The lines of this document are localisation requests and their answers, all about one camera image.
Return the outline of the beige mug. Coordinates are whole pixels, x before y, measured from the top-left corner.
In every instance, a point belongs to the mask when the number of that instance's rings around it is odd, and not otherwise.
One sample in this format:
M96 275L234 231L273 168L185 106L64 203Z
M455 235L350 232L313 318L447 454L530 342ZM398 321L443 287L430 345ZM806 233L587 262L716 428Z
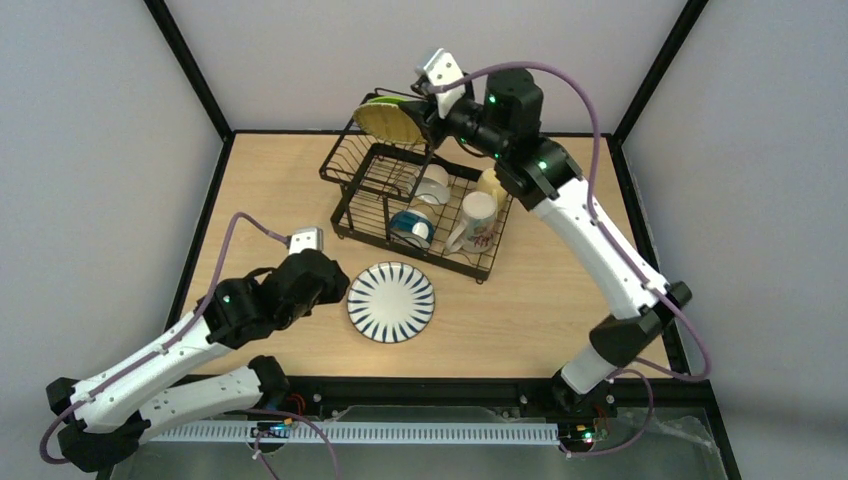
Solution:
M498 204L492 195L480 191L466 195L460 205L459 220L445 241L444 250L448 253L488 251L494 245L497 214Z

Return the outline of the yellow mug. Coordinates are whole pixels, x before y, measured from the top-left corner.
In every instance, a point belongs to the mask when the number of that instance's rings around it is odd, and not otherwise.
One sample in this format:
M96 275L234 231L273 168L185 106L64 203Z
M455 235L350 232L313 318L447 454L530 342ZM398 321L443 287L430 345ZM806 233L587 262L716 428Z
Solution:
M508 192L502 187L498 180L494 168L487 168L481 172L476 181L475 190L493 197L498 211L501 211L504 208L509 196Z

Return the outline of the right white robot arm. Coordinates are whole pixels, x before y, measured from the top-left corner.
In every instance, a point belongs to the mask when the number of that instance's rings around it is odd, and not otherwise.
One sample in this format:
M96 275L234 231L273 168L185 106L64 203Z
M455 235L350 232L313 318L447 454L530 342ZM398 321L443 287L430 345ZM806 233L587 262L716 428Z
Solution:
M688 287L670 284L627 243L594 196L597 170L584 176L570 154L539 132L542 92L531 75L543 71L566 82L598 123L586 92L563 71L516 61L465 74L456 65L419 67L412 90L421 100L404 112L434 145L453 136L495 162L506 191L572 250L606 299L610 314L591 330L589 344L554 376L574 397L621 373L690 300Z

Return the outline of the green plate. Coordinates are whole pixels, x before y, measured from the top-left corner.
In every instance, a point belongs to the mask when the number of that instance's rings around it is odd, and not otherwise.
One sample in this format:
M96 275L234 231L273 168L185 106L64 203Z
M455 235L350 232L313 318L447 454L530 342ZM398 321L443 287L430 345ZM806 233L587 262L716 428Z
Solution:
M368 104L388 104L388 105L399 105L405 102L409 102L409 98L404 97L395 97L395 96L377 96L371 98L367 101Z

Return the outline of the plain white bowl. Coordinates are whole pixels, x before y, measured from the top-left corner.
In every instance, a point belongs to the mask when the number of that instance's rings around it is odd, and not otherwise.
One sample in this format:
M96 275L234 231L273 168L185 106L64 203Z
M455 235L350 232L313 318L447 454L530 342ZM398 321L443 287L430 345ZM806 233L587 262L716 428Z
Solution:
M413 197L432 205L445 205L451 198L449 188L450 178L447 170L438 164L431 163L420 175L420 171L408 180L408 186L416 186Z

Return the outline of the teal patterned white bowl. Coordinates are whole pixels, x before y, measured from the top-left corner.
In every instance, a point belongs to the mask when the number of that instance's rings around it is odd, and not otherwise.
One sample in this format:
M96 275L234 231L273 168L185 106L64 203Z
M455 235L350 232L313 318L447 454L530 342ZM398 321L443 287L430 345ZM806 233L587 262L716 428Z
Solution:
M427 250L431 247L435 226L423 213L416 210L403 210L391 217L389 231L394 237Z

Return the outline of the woven bamboo plate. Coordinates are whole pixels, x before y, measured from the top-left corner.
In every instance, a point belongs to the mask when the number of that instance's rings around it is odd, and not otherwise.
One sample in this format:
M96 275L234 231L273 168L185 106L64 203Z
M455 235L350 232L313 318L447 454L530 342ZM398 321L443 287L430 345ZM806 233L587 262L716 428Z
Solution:
M426 143L419 127L399 103L367 101L353 111L352 117L364 133L382 142L397 145Z

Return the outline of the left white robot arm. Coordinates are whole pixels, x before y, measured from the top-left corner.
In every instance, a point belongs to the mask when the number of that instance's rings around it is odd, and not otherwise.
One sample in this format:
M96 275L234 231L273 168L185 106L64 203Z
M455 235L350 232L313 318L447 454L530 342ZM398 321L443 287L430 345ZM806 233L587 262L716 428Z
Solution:
M57 418L40 442L42 459L97 472L171 428L285 399L290 382L268 355L217 377L182 380L289 328L317 305L340 302L349 285L338 262L315 249L290 254L275 268L220 281L196 309L122 362L84 380L51 382L46 393Z

